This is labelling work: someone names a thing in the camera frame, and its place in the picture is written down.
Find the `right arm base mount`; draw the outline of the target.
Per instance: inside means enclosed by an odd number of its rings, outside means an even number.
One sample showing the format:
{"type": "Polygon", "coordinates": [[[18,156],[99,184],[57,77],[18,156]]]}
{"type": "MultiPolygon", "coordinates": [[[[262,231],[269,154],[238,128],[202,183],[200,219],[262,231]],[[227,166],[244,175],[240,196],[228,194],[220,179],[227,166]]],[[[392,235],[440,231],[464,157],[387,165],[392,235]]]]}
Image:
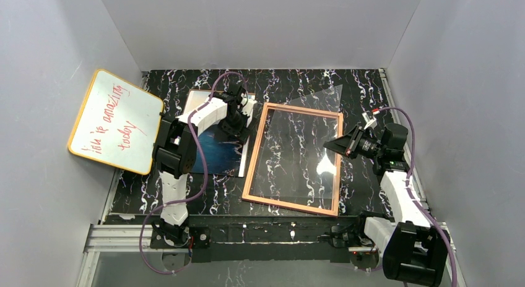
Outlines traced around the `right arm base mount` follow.
{"type": "Polygon", "coordinates": [[[317,241],[326,242],[335,249],[348,250],[352,262],[379,264],[382,259],[376,243],[361,233],[356,225],[334,225],[318,236],[317,241]]]}

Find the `pink wooden picture frame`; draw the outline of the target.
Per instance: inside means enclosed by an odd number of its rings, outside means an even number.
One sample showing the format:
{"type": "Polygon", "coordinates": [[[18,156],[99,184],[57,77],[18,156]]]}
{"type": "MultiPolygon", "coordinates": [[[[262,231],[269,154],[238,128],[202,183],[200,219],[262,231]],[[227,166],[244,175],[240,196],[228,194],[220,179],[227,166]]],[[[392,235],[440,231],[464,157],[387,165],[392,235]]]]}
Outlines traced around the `pink wooden picture frame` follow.
{"type": "Polygon", "coordinates": [[[341,157],[323,145],[342,135],[343,118],[338,112],[265,103],[242,199],[338,216],[341,157]]]}

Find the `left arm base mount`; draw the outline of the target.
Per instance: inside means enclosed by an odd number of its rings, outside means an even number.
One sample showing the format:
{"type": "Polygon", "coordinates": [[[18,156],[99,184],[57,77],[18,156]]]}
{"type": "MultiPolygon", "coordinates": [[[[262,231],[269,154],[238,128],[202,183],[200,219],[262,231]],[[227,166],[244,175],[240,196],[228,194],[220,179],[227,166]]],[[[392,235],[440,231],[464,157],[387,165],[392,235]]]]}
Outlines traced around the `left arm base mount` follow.
{"type": "Polygon", "coordinates": [[[152,224],[152,249],[207,249],[210,242],[209,228],[152,224]]]}

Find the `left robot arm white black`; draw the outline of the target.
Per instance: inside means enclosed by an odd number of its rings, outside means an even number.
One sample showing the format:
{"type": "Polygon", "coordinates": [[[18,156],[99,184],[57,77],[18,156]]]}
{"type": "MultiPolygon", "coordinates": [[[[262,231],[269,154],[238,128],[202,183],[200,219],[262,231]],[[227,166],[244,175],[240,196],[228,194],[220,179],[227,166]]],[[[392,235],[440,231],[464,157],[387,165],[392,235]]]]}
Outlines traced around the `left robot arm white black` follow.
{"type": "Polygon", "coordinates": [[[186,196],[188,175],[195,162],[202,163],[208,174],[207,156],[199,137],[209,128],[238,145],[245,146],[253,132],[253,109],[257,101],[240,86],[222,92],[210,92],[190,111],[173,120],[161,120],[153,158],[162,182],[161,219],[171,226],[181,226],[188,217],[186,196]]]}

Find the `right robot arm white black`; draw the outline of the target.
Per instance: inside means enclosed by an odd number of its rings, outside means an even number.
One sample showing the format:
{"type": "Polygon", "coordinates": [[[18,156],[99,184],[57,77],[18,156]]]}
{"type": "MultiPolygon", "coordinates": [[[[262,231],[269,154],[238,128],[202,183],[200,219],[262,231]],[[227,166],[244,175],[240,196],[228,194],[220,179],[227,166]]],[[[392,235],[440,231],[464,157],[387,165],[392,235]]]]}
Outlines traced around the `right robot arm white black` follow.
{"type": "Polygon", "coordinates": [[[376,254],[390,280],[421,286],[439,286],[448,258],[449,237],[434,225],[412,188],[404,159],[408,129],[388,123],[379,139],[360,125],[324,143],[327,150],[346,158],[371,159],[373,172],[385,192],[392,216],[363,211],[351,225],[332,226],[320,236],[335,248],[360,245],[376,254]]]}

